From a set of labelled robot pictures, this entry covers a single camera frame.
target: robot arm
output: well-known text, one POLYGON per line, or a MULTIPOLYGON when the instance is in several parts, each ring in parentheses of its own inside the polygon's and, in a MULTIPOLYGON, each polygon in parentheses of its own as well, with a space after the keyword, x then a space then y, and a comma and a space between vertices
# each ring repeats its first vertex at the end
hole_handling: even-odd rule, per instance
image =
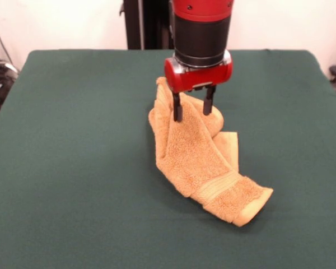
POLYGON ((165 76, 174 98, 174 120, 183 118, 179 93, 207 88, 204 114, 212 111, 218 84, 229 80, 232 60, 226 50, 233 0, 170 0, 174 55, 165 76))

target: black cylinder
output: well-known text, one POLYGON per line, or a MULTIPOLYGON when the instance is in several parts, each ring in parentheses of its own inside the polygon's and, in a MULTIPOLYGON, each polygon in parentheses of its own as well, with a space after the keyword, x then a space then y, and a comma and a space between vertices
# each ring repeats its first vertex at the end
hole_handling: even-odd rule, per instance
POLYGON ((174 16, 175 57, 183 65, 204 68, 224 58, 230 16, 214 22, 198 22, 174 16))

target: green felt surface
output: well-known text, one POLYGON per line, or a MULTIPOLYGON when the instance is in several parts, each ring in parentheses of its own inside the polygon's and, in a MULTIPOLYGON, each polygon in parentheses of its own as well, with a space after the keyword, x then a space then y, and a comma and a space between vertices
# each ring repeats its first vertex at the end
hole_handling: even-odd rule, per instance
POLYGON ((216 106, 241 172, 275 190, 236 228, 155 166, 147 114, 171 54, 30 54, 0 113, 0 268, 336 269, 336 94, 315 58, 232 52, 216 106))

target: black cable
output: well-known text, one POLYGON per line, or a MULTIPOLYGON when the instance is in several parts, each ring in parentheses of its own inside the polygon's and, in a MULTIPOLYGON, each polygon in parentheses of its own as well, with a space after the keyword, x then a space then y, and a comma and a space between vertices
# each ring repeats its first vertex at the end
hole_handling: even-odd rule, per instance
POLYGON ((7 52, 7 49, 6 49, 5 45, 4 45, 4 43, 3 43, 2 39, 1 39, 1 37, 0 37, 0 44, 1 44, 2 48, 4 49, 4 51, 5 51, 5 53, 6 53, 6 56, 7 56, 7 58, 9 59, 10 63, 12 63, 12 59, 11 59, 9 53, 7 52))

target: towel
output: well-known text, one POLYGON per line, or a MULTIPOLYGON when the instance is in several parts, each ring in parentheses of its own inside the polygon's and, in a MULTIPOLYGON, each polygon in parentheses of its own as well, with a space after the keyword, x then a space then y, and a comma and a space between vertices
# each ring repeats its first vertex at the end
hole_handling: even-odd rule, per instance
POLYGON ((172 93, 157 79, 157 95, 148 115, 155 135, 156 165, 184 197, 199 202, 218 218, 243 226, 273 193, 239 173, 237 133, 222 132, 224 119, 213 107, 203 115, 203 102, 181 94, 183 121, 173 120, 172 93))

